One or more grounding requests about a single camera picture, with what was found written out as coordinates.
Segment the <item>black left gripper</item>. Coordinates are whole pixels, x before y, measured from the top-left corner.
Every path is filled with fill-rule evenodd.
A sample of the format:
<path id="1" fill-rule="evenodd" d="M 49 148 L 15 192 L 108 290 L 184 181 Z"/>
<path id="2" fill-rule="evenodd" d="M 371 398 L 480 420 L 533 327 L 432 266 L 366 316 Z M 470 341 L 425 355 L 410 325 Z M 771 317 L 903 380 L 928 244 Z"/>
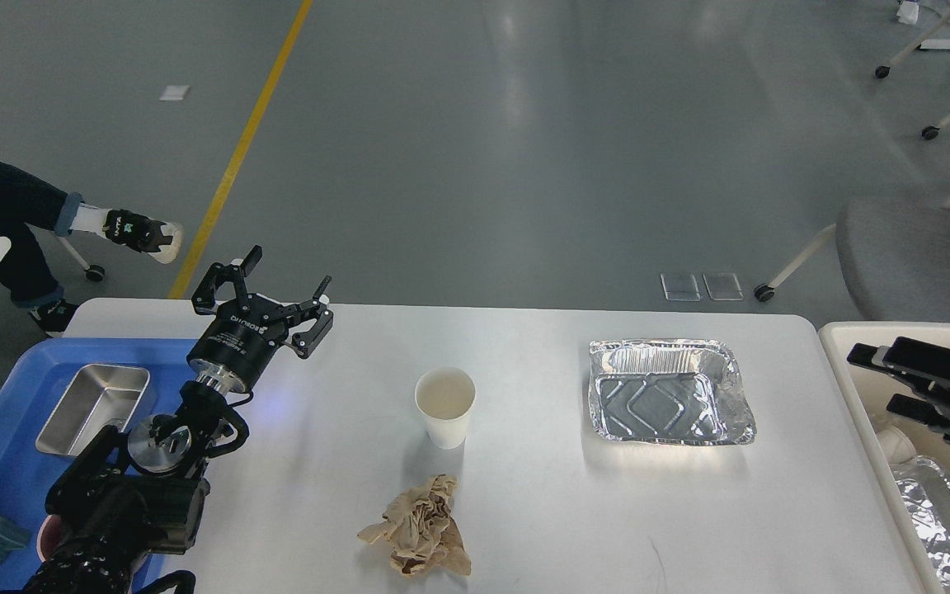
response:
<path id="1" fill-rule="evenodd" d="M 187 354 L 189 366 L 198 375 L 219 370 L 233 379 L 234 390 L 252 389 L 279 347 L 309 360 L 335 320 L 327 297 L 332 276 L 297 304 L 256 301 L 246 278 L 261 256 L 263 249 L 254 245 L 238 264 L 212 263 L 191 296 L 195 314 L 214 315 L 214 320 Z M 223 285 L 232 285 L 235 296 L 219 304 L 216 294 Z"/>

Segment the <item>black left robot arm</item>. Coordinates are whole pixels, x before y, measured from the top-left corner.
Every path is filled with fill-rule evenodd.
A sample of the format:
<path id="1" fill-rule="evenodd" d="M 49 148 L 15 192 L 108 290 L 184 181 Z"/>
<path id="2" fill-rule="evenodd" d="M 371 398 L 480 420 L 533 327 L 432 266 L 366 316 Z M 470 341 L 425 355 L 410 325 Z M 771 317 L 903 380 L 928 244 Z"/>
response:
<path id="1" fill-rule="evenodd" d="M 195 545 L 208 463 L 250 436 L 228 396 L 250 401 L 279 349 L 307 360 L 332 330 L 331 277 L 309 299 L 283 304 L 247 288 L 260 260 L 253 247 L 241 260 L 211 264 L 196 286 L 192 308 L 211 323 L 187 354 L 195 377 L 181 385 L 177 410 L 129 430 L 98 430 L 50 486 L 45 511 L 60 519 L 63 537 L 22 593 L 131 593 L 148 556 Z"/>

